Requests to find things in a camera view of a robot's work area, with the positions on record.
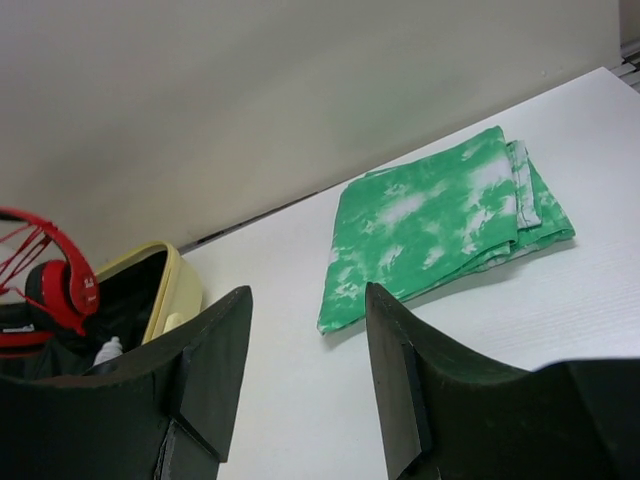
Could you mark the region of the red black headphones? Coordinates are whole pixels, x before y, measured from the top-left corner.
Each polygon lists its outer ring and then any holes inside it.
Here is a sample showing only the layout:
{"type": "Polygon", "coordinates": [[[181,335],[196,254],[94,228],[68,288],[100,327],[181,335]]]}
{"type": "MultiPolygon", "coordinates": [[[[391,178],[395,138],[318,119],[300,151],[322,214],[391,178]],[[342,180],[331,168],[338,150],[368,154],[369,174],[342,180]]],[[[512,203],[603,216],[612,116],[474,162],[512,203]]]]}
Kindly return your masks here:
{"type": "Polygon", "coordinates": [[[27,234],[1,261],[1,294],[20,297],[1,307],[1,356],[35,354],[54,337],[93,344],[86,323],[99,307],[99,282],[83,253],[53,222],[34,213],[3,207],[1,220],[18,224],[2,242],[27,234]]]}

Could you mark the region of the small white bottle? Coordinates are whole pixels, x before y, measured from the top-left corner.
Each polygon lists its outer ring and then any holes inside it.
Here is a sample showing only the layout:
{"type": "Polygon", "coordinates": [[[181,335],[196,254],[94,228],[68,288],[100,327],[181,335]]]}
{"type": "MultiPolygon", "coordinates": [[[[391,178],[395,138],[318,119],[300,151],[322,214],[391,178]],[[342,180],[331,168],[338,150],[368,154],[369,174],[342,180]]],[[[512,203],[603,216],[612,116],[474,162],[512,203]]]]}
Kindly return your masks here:
{"type": "Polygon", "coordinates": [[[105,342],[100,350],[97,352],[93,366],[98,366],[103,363],[109,362],[123,354],[123,346],[118,336],[113,336],[110,340],[105,342]]]}

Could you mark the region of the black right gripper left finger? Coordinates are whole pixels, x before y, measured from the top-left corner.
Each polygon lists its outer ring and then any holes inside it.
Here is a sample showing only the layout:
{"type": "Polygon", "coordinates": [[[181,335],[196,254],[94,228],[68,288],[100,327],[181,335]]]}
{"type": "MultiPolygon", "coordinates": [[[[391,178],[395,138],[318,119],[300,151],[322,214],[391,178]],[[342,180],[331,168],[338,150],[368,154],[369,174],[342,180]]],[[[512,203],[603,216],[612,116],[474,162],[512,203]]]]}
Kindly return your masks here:
{"type": "Polygon", "coordinates": [[[1,380],[5,479],[213,479],[248,353],[247,286],[82,375],[1,380]]]}

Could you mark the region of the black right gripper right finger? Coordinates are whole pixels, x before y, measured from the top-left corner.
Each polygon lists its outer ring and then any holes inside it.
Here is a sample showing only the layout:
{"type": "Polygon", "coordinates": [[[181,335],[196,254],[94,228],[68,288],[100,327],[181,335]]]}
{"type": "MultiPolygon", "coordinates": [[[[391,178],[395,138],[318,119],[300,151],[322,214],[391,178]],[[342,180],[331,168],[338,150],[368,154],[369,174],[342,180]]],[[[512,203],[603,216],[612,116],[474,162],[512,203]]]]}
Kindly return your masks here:
{"type": "Polygon", "coordinates": [[[428,325],[380,284],[365,303],[390,478],[638,477],[637,359],[527,371],[428,325]]]}

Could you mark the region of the green white tie-dye cloth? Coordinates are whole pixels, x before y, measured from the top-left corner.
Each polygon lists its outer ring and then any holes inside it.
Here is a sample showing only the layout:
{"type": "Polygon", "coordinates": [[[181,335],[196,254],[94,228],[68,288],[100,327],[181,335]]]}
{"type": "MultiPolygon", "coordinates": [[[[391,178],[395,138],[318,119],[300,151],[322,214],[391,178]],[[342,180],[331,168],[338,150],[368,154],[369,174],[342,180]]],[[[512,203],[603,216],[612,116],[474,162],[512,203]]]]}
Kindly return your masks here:
{"type": "Polygon", "coordinates": [[[345,188],[316,328],[325,335],[363,319],[369,283],[411,300],[574,235],[525,142],[493,126],[345,188]]]}

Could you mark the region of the yellow hard-shell suitcase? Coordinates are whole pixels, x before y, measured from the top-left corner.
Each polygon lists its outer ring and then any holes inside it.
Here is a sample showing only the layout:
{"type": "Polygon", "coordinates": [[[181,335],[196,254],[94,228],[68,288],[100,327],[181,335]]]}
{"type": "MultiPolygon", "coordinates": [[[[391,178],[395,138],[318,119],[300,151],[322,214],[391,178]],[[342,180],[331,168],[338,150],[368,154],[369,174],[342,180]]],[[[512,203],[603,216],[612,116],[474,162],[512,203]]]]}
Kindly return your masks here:
{"type": "Polygon", "coordinates": [[[171,244],[153,241],[98,269],[100,305],[87,318],[87,338],[70,347],[90,362],[103,345],[119,339],[124,353],[197,316],[202,282],[171,244]]]}

